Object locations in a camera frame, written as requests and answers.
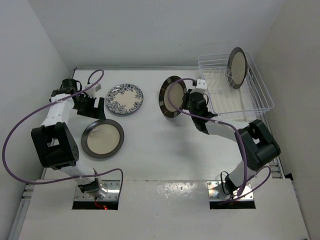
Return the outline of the dark patterned rim plate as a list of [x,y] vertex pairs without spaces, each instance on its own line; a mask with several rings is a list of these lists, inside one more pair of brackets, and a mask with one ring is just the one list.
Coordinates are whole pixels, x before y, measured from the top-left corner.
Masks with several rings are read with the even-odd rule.
[[177,117],[180,112],[177,111],[170,103],[169,99],[173,103],[175,107],[178,107],[180,110],[182,110],[183,105],[183,97],[185,93],[187,92],[186,85],[183,81],[178,82],[174,84],[172,87],[170,94],[168,94],[170,87],[175,83],[176,81],[180,80],[181,78],[179,76],[170,76],[168,77],[162,84],[160,91],[159,91],[159,97],[158,97],[158,103],[161,112],[164,116],[167,118],[175,118]]

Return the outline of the grey rim plate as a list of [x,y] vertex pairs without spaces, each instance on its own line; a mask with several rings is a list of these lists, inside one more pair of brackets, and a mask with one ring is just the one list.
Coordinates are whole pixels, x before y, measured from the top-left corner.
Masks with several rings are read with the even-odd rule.
[[235,47],[228,58],[227,79],[230,87],[239,89],[247,76],[248,62],[245,52],[240,47]]
[[118,122],[112,119],[97,120],[83,131],[81,147],[92,158],[107,159],[121,149],[124,139],[124,130]]

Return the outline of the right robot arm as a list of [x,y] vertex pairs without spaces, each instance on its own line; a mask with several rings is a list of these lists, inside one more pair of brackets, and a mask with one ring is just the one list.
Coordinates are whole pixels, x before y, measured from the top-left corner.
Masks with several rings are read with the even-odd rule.
[[239,126],[236,121],[219,121],[218,116],[208,110],[204,94],[188,90],[183,97],[183,109],[188,110],[191,119],[200,132],[217,135],[238,144],[240,154],[245,155],[237,167],[224,179],[221,190],[231,195],[243,189],[262,168],[278,157],[281,149],[263,121],[256,119]]

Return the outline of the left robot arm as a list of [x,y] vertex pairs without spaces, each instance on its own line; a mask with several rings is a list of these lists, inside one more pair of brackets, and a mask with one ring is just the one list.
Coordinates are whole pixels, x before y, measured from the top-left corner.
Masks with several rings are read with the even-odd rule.
[[48,114],[40,127],[31,131],[41,165],[74,177],[80,191],[98,198],[102,183],[96,170],[81,159],[79,148],[67,124],[72,110],[78,115],[105,120],[104,100],[82,93],[79,81],[67,78],[52,92]]

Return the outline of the blue floral plate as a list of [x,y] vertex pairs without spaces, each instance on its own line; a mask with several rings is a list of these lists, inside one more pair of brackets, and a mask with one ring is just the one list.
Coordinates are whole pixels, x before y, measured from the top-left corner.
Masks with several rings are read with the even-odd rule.
[[114,114],[129,115],[137,111],[144,101],[142,90],[132,83],[111,88],[105,97],[106,107]]

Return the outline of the white drip tray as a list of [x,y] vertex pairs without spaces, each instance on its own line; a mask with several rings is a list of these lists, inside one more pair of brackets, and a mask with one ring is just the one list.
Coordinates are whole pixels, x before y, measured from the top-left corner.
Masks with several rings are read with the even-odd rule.
[[257,118],[255,98],[246,81],[239,89],[231,88],[225,67],[205,69],[202,71],[202,77],[207,83],[214,113],[223,119],[239,122],[251,122]]

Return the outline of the white front board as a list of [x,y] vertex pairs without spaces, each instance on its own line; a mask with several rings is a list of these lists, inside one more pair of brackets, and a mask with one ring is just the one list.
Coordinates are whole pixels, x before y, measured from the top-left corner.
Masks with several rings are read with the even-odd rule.
[[126,180],[118,210],[75,210],[73,181],[37,185],[22,240],[307,240],[289,179],[270,179],[254,209],[210,209],[204,181]]

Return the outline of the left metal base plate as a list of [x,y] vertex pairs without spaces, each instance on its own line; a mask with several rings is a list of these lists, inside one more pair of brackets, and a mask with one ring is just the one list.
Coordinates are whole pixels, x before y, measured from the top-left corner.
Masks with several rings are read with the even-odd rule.
[[102,180],[101,190],[98,193],[83,193],[77,186],[75,188],[74,200],[78,202],[117,202],[119,200],[121,182],[119,180]]

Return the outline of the metal base plate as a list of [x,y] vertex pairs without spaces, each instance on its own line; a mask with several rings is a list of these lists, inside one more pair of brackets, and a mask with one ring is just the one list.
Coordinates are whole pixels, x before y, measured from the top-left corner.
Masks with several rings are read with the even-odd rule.
[[236,200],[236,201],[253,201],[254,194],[252,191],[252,185],[248,182],[242,191],[241,195],[238,195],[238,189],[233,191],[231,194],[227,195],[227,189],[225,187],[225,181],[221,180],[212,180],[207,181],[208,188],[208,197],[210,202],[225,202],[227,200]]
[[78,202],[117,202],[119,200],[121,182],[119,180],[102,180],[101,190],[98,193],[83,193],[77,186],[75,188],[74,200]]

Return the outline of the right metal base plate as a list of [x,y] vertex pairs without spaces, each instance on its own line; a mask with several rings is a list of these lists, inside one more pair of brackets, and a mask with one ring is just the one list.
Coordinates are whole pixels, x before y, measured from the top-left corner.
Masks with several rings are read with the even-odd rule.
[[231,194],[227,195],[227,189],[225,187],[225,181],[221,180],[212,180],[207,181],[208,188],[208,197],[210,202],[225,202],[227,200],[236,200],[236,201],[253,201],[254,194],[252,191],[252,185],[248,182],[242,191],[241,195],[238,195],[238,189],[233,191]]

